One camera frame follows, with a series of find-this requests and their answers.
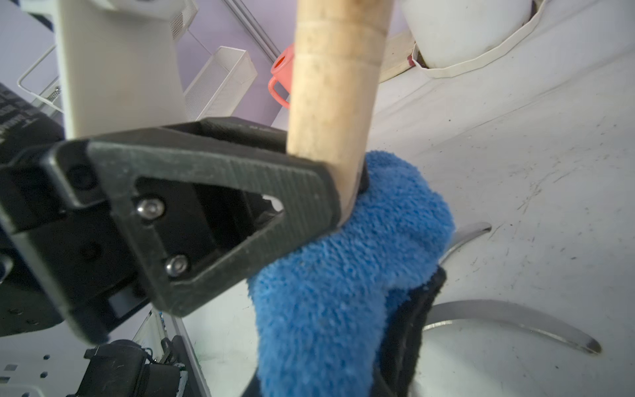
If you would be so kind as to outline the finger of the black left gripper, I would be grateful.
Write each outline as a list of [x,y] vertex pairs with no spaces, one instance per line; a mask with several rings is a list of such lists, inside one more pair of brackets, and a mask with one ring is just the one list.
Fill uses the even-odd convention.
[[99,210],[150,300],[183,317],[339,226],[324,163],[236,117],[55,145],[43,166],[72,211]]

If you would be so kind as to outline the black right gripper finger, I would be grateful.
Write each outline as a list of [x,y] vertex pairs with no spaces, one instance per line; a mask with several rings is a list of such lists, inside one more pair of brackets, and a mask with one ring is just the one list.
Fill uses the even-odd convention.
[[423,328],[433,303],[446,281],[438,268],[424,285],[399,290],[389,298],[393,305],[373,370],[373,396],[406,396],[413,383],[422,345]]

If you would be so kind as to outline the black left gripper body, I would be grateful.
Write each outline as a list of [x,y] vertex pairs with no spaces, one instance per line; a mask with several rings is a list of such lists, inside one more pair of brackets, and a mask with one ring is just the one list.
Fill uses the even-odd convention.
[[112,216],[89,139],[1,89],[1,230],[54,312],[101,344],[141,308],[163,304]]

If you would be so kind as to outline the blue fluffy rag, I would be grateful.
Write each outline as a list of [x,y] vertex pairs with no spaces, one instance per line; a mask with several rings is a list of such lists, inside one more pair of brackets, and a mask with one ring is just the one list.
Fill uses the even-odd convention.
[[368,396],[391,316],[416,289],[433,295],[454,223],[419,170],[366,157],[368,190],[337,232],[248,281],[264,396]]

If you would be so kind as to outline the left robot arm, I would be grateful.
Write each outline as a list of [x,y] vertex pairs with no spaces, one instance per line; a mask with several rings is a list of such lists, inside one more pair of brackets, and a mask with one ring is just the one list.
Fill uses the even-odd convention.
[[325,165],[287,135],[211,117],[76,140],[1,90],[1,334],[67,323],[91,344],[80,396],[201,395],[181,337],[160,360],[112,330],[183,317],[333,231]]

